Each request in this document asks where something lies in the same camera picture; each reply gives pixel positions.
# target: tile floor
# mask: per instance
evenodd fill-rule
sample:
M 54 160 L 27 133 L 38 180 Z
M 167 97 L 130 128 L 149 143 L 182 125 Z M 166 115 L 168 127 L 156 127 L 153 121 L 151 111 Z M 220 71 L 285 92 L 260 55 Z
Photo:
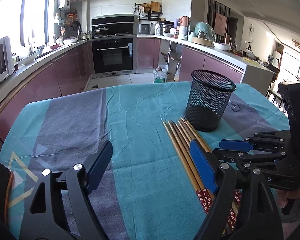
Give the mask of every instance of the tile floor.
M 130 74 L 130 75 L 95 78 L 89 80 L 87 91 L 98 89 L 98 88 L 113 87 L 118 85 L 151 84 L 153 83 L 153 78 L 154 78 L 153 73 Z

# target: countertop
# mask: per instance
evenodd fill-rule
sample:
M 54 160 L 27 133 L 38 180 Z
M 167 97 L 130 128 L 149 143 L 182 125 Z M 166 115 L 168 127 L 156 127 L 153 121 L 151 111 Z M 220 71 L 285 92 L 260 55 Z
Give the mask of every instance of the countertop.
M 79 41 L 77 43 L 61 47 L 60 49 L 35 60 L 29 65 L 20 67 L 17 71 L 15 71 L 12 75 L 8 76 L 0 83 L 0 103 L 15 87 L 17 87 L 27 76 L 31 75 L 34 71 L 52 61 L 56 57 L 60 56 L 61 54 L 86 42 L 87 40 Z
M 217 58 L 220 58 L 221 60 L 224 60 L 226 62 L 229 62 L 229 63 L 237 66 L 238 68 L 242 69 L 243 71 L 247 68 L 247 65 L 268 70 L 266 67 L 264 67 L 263 65 L 261 65 L 257 62 L 256 63 L 250 63 L 249 61 L 246 61 L 243 57 L 234 55 L 230 52 L 226 52 L 226 51 L 223 51 L 223 50 L 220 50 L 220 49 L 211 48 L 211 47 L 208 47 L 208 46 L 203 46 L 203 45 L 196 44 L 196 43 L 193 43 L 193 42 L 184 41 L 184 40 L 175 39 L 175 38 L 168 38 L 168 37 L 153 35 L 153 34 L 138 34 L 137 37 L 140 37 L 140 38 L 142 38 L 142 37 L 144 37 L 144 38 L 154 37 L 154 38 L 159 38 L 159 39 L 162 39 L 162 40 L 182 44 L 182 45 L 200 50 L 202 52 L 208 53 L 208 54 L 213 55 Z

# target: person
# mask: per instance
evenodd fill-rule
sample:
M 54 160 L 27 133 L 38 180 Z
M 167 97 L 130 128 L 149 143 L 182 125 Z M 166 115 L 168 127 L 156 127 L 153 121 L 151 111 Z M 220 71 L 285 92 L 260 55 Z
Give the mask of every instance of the person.
M 288 203 L 289 199 L 298 199 L 300 198 L 300 188 L 294 191 L 284 191 L 277 189 L 278 194 L 278 206 L 279 208 L 284 208 Z

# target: black mesh pen holder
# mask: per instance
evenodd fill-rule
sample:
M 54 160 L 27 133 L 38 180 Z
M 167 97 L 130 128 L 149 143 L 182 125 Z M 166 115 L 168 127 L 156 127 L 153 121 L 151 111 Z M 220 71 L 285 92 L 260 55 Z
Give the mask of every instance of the black mesh pen holder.
M 199 131 L 217 129 L 235 84 L 213 71 L 194 70 L 185 118 Z

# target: microwave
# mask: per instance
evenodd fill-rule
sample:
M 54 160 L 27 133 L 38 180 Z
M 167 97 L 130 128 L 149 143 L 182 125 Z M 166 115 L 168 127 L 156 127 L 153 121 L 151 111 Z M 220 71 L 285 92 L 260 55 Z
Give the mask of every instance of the microwave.
M 14 71 L 10 39 L 8 36 L 0 39 L 0 82 Z

